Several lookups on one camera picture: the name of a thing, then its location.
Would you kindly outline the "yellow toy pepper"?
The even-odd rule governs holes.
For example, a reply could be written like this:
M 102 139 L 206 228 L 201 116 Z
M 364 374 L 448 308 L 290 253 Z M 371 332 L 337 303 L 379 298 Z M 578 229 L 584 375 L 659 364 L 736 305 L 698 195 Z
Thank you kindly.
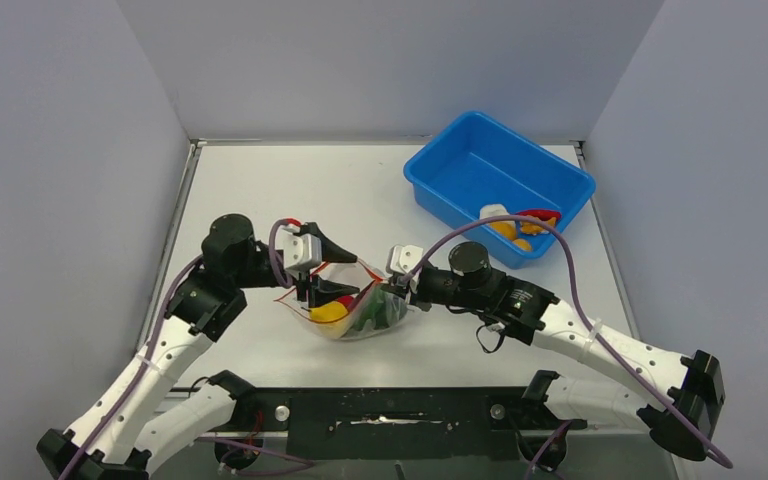
M 339 301 L 332 301 L 310 310 L 310 321 L 318 325 L 331 325 L 349 315 L 349 309 Z

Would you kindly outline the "green toy cucumber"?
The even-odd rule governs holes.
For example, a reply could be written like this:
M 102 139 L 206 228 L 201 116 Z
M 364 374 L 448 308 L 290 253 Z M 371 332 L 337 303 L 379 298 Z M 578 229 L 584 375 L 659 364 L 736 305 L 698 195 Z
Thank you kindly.
M 376 287 L 365 297 L 351 330 L 360 333 L 387 330 L 397 325 L 406 313 L 403 298 Z

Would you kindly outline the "clear zip top bag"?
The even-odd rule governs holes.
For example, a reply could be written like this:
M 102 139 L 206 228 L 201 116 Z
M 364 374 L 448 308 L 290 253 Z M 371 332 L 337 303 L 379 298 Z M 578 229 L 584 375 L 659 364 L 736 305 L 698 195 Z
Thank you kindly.
M 353 264 L 325 263 L 312 274 L 359 291 L 319 307 L 300 301 L 294 289 L 274 299 L 310 333 L 333 341 L 361 340 L 400 326 L 408 316 L 405 300 L 384 289 L 383 273 L 361 260 Z

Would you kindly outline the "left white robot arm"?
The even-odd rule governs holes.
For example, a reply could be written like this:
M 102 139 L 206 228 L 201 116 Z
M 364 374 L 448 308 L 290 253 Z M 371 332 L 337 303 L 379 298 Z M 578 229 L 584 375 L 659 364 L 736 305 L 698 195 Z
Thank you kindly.
M 246 291 L 295 289 L 303 302 L 321 306 L 358 290 L 325 280 L 316 269 L 357 260 L 314 222 L 280 219 L 261 242 L 242 214 L 214 220 L 200 256 L 173 280 L 146 343 L 81 417 L 39 440 L 37 452 L 50 474 L 56 479 L 150 478 L 179 450 L 227 423 L 253 394 L 249 382 L 221 371 L 189 399 L 155 413 L 182 374 L 246 308 Z

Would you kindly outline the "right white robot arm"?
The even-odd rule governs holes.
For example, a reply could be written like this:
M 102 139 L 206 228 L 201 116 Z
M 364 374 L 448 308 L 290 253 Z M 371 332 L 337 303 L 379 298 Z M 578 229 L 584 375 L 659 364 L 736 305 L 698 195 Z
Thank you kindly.
M 647 433 L 675 456 L 732 467 L 713 442 L 725 403 L 714 355 L 681 354 L 617 331 L 584 313 L 575 282 L 565 301 L 492 267 L 477 242 L 453 248 L 446 269 L 431 265 L 420 247 L 396 245 L 386 271 L 389 288 L 412 306 L 474 315 L 502 339 L 558 353 L 606 377 L 578 381 L 538 372 L 522 400 L 532 425 L 581 420 L 623 426 Z

